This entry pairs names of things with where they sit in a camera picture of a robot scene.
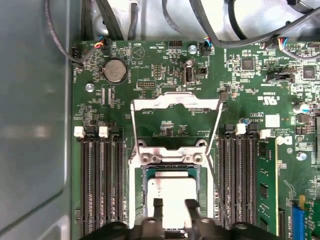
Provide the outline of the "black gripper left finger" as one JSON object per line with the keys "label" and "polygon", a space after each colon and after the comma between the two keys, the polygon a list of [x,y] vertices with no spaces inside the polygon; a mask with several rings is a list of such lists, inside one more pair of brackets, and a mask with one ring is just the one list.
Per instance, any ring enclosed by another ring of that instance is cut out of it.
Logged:
{"label": "black gripper left finger", "polygon": [[82,240],[164,240],[163,199],[153,200],[153,217],[145,217],[133,228],[120,221],[114,221],[82,237]]}

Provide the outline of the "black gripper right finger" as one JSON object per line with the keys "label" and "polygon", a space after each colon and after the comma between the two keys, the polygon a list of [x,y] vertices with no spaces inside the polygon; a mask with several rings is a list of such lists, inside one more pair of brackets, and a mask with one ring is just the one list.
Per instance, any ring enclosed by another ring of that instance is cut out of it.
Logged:
{"label": "black gripper right finger", "polygon": [[199,204],[194,199],[184,201],[192,227],[190,240],[278,240],[279,237],[257,226],[245,222],[236,222],[228,229],[216,224],[214,219],[200,217]]}

